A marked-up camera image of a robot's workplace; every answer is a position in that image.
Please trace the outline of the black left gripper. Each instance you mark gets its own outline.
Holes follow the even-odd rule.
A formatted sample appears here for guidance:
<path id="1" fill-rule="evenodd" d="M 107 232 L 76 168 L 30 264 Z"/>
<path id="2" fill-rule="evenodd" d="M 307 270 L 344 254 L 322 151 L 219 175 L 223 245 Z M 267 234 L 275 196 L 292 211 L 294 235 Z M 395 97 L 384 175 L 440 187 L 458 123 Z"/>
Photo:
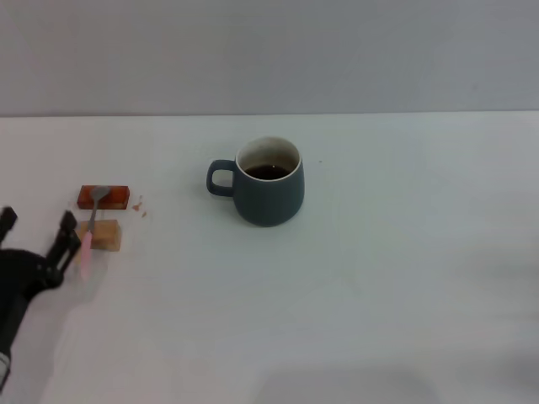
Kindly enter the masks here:
<path id="1" fill-rule="evenodd" d="M 0 244 L 18 219 L 11 206 L 0 215 Z M 70 210 L 61 218 L 56 238 L 45 258 L 29 251 L 1 251 L 1 351 L 9 352 L 29 303 L 41 292 L 58 288 L 82 243 L 77 219 Z"/>

